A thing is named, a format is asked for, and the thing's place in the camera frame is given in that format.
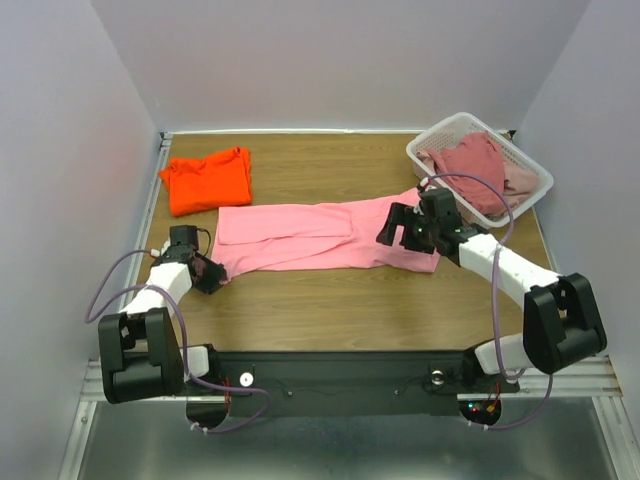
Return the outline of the aluminium frame rail right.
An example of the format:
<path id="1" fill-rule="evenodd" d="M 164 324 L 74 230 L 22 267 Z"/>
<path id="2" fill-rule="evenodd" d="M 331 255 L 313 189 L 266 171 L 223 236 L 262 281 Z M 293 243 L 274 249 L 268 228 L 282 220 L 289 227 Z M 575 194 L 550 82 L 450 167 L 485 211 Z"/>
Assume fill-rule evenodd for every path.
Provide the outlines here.
<path id="1" fill-rule="evenodd" d="M 540 479 L 639 476 L 639 226 L 627 208 L 539 206 L 552 262 L 592 283 L 608 336 L 601 360 L 557 376 L 553 397 L 524 430 Z"/>

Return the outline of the white plastic basket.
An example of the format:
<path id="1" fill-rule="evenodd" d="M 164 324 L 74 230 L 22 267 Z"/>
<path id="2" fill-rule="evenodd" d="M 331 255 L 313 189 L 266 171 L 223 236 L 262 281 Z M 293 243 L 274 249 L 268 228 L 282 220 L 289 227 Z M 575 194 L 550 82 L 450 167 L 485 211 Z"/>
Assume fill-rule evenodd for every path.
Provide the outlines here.
<path id="1" fill-rule="evenodd" d="M 538 177 L 538 185 L 531 196 L 515 209 L 509 207 L 514 217 L 523 215 L 524 212 L 532 209 L 550 191 L 554 185 L 552 174 L 547 168 L 541 166 L 529 152 L 524 150 L 517 143 L 517 138 L 511 133 L 493 129 L 470 113 L 459 112 L 448 116 L 409 141 L 406 146 L 406 153 L 410 159 L 414 174 L 420 179 L 436 174 L 417 157 L 419 151 L 429 148 L 438 151 L 444 148 L 454 148 L 464 136 L 475 132 L 487 132 L 494 141 L 500 144 L 505 160 L 534 173 Z M 477 222 L 489 229 L 504 227 L 509 223 L 508 212 L 501 216 L 485 216 L 481 214 L 448 185 L 444 178 L 436 179 L 433 184 L 437 187 L 447 187 L 453 191 L 457 205 L 465 219 Z"/>

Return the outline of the dusty rose t shirt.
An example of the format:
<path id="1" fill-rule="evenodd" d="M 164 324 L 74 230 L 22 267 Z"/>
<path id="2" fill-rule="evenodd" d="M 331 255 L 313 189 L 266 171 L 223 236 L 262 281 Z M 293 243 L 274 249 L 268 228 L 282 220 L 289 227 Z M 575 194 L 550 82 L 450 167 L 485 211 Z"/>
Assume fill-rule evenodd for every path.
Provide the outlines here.
<path id="1" fill-rule="evenodd" d="M 460 172 L 480 178 L 504 194 L 505 168 L 501 146 L 487 132 L 464 136 L 454 148 L 419 151 L 417 156 L 436 174 Z M 484 184 L 468 177 L 447 176 L 450 185 L 473 208 L 485 216 L 502 215 L 502 200 Z"/>

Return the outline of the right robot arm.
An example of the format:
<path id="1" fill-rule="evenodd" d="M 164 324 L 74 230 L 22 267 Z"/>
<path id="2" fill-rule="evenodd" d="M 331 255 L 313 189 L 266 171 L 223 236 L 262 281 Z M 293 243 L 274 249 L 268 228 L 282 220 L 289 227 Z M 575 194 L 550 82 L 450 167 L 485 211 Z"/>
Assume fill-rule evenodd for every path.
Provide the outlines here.
<path id="1" fill-rule="evenodd" d="M 562 276 L 504 247 L 478 224 L 463 221 L 450 190 L 420 192 L 416 205 L 391 204 L 376 240 L 420 253 L 438 253 L 504 292 L 523 312 L 521 333 L 501 336 L 466 352 L 463 384 L 482 390 L 496 374 L 516 375 L 535 368 L 556 372 L 602 352 L 607 337 L 589 280 Z"/>

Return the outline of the pale pink t shirt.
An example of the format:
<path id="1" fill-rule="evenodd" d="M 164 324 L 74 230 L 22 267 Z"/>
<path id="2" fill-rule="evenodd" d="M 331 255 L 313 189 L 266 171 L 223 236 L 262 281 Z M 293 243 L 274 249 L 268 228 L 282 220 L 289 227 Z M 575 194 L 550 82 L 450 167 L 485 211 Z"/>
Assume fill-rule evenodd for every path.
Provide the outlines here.
<path id="1" fill-rule="evenodd" d="M 527 200 L 538 185 L 538 177 L 504 159 L 505 182 L 503 197 L 511 209 Z"/>

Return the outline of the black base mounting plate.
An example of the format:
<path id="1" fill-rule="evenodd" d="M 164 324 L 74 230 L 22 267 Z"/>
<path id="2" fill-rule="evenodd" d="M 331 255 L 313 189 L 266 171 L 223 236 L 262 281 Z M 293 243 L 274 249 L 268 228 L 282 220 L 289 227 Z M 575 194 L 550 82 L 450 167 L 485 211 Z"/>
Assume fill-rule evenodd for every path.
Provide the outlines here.
<path id="1" fill-rule="evenodd" d="M 220 352 L 206 381 L 235 388 L 222 410 L 246 418 L 429 414 L 456 416 L 458 398 L 516 393 L 467 351 Z"/>

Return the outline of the bright pink t shirt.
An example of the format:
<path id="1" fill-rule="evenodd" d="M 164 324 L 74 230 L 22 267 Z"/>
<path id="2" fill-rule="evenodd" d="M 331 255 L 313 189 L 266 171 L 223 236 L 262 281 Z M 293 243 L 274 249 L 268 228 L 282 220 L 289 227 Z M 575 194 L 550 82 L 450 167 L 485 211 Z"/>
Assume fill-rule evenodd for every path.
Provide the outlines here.
<path id="1" fill-rule="evenodd" d="M 436 270 L 440 256 L 381 245 L 376 236 L 394 202 L 414 205 L 413 188 L 397 195 L 343 203 L 224 207 L 212 260 L 233 279 L 253 271 L 370 269 Z"/>

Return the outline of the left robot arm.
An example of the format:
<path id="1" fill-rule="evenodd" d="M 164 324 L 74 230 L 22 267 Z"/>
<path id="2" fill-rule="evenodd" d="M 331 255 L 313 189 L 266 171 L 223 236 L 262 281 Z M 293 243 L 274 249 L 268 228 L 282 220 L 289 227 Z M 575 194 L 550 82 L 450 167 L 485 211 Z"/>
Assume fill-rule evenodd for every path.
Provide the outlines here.
<path id="1" fill-rule="evenodd" d="M 111 404 L 173 396 L 184 388 L 186 345 L 179 345 L 172 317 L 190 290 L 211 295 L 227 281 L 223 265 L 200 252 L 194 225 L 174 226 L 154 256 L 146 283 L 120 312 L 98 322 L 102 383 Z"/>

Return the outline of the folded orange t shirt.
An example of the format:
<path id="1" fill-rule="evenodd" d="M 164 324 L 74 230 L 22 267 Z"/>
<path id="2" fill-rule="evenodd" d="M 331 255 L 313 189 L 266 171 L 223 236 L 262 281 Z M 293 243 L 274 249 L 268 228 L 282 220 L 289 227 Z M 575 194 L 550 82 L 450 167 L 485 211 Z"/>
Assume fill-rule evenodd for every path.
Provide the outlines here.
<path id="1" fill-rule="evenodd" d="M 203 158 L 172 158 L 158 173 L 174 217 L 252 202 L 251 153 L 233 147 Z"/>

